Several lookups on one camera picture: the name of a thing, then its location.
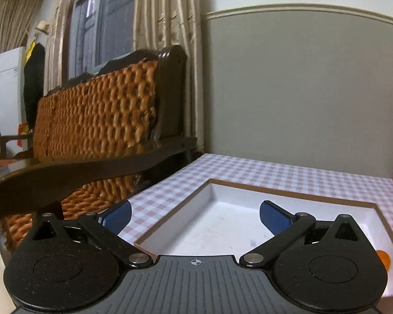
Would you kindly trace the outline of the far beige curtain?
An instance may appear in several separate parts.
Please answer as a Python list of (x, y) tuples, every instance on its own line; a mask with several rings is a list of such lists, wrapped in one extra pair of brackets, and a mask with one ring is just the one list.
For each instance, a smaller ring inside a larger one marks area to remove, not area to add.
[(0, 54), (26, 44), (43, 0), (0, 0)]

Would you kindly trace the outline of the small orange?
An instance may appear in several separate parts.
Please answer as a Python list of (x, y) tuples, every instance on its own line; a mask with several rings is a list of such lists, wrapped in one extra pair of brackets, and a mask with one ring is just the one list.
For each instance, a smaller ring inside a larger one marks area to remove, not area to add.
[(391, 257), (387, 252), (384, 250), (377, 250), (377, 255), (379, 256), (382, 264), (384, 265), (384, 268), (389, 271), (391, 267)]

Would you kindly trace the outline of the wooden wicker sofa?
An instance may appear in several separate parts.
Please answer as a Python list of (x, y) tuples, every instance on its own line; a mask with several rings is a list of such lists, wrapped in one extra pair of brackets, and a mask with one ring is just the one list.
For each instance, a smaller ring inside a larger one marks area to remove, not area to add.
[(196, 148), (184, 130), (186, 53), (136, 50), (38, 103), (25, 168), (0, 177), (0, 242), (14, 252), (40, 213), (75, 220), (165, 177)]

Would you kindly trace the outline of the yellow hanging garment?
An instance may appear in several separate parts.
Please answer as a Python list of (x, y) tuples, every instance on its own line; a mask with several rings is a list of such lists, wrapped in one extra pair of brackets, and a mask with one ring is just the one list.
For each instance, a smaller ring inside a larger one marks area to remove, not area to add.
[(30, 42), (30, 45), (28, 46), (26, 52), (25, 52), (25, 63), (28, 62), (28, 60), (30, 59), (30, 56), (32, 55), (33, 49), (36, 46), (36, 40), (32, 40)]

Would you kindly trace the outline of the white refrigerator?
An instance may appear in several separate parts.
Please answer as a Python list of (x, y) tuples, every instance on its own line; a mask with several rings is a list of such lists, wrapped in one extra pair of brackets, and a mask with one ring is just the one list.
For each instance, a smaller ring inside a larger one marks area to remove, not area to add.
[(17, 135), (25, 121), (23, 103), (23, 67), (25, 48), (0, 54), (0, 133)]

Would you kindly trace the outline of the brown white cardboard box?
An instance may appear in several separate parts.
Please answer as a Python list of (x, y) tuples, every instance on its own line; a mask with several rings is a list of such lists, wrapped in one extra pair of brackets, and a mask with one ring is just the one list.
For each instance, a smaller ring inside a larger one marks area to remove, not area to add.
[(373, 248), (386, 252), (391, 259), (381, 304), (393, 303), (393, 233), (375, 203), (209, 179), (134, 244), (153, 256), (232, 254), (240, 257), (291, 224), (287, 216), (265, 205), (265, 201), (291, 214), (309, 213), (316, 220), (333, 221), (340, 214), (352, 216)]

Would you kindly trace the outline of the pink checkered tablecloth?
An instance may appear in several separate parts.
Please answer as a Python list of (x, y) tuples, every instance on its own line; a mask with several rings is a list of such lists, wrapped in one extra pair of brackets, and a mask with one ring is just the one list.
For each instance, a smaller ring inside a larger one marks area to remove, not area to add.
[(391, 260), (380, 303), (393, 313), (393, 182), (390, 179), (205, 154), (130, 199), (121, 238), (153, 254), (236, 257), (271, 237), (259, 207), (273, 201), (319, 220), (350, 214)]

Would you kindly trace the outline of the black hanging coat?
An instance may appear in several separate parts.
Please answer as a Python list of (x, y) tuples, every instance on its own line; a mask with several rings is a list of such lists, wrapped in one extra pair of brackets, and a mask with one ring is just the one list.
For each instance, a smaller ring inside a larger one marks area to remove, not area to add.
[(25, 103), (25, 117), (28, 128), (35, 127), (38, 113), (38, 102), (43, 97), (45, 71), (45, 48), (37, 43), (24, 67), (23, 98)]

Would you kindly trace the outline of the window with dark frame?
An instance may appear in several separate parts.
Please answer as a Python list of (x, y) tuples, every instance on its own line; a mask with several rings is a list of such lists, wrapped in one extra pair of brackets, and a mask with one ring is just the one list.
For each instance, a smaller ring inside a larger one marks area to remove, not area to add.
[(95, 74), (132, 50), (135, 0), (75, 0), (68, 77)]

